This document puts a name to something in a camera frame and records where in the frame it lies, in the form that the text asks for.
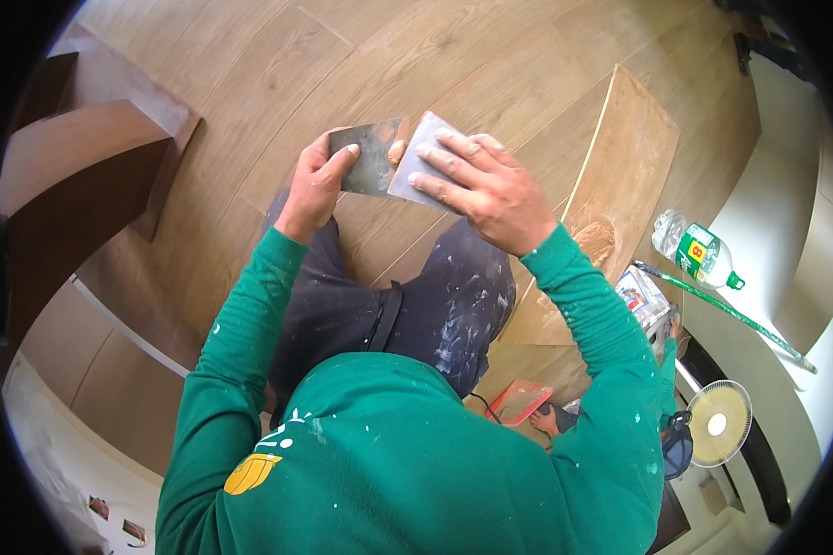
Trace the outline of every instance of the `plastic water bottle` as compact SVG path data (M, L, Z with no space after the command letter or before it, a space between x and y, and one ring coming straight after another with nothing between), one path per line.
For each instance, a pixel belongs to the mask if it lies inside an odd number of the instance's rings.
M744 287L744 280L734 273L731 251L722 239L697 223L689 225L676 210L667 210L657 217L651 243L707 289Z

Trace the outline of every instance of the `green sleeve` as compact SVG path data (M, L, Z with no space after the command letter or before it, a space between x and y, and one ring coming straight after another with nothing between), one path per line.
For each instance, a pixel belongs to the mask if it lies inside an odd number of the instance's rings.
M307 250L270 228L213 323L182 393L157 509L158 552L218 544L218 494L259 439L268 367Z
M577 425L553 438L553 466L579 552L644 553L663 494L657 361L633 314L564 226L522 263L559 307L592 384Z
M660 363L660 429L669 425L670 416L676 414L676 340L667 338L664 342L664 361Z

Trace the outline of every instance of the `black belt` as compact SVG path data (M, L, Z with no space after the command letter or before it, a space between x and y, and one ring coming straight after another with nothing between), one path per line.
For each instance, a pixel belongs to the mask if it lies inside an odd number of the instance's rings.
M398 311L401 308L401 284L392 282L392 290L389 291L389 298L384 305L380 305L377 319L373 327L364 339L364 350L371 352L383 352L385 344L389 341L392 327L398 319Z

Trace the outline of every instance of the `paint-splattered pants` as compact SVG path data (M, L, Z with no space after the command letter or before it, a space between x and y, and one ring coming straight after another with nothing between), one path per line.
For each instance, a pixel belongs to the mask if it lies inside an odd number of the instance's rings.
M289 189L274 200L264 231L277 221L288 195ZM385 351L433 366L465 397L487 371L488 346L515 300L508 256L462 218L438 238L423 271L401 288L400 311ZM269 369L275 414L319 362L363 350L388 296L389 290L372 290L346 277L335 219L315 232Z

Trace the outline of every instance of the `bottle cap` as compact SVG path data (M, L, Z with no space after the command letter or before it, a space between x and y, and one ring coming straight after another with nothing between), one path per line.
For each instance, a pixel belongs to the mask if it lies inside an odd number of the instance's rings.
M739 275L732 272L728 276L728 281L726 282L726 284L729 287L731 287L733 290L740 290L741 288L744 287L744 285L746 285L746 282L744 282L744 280L742 280Z

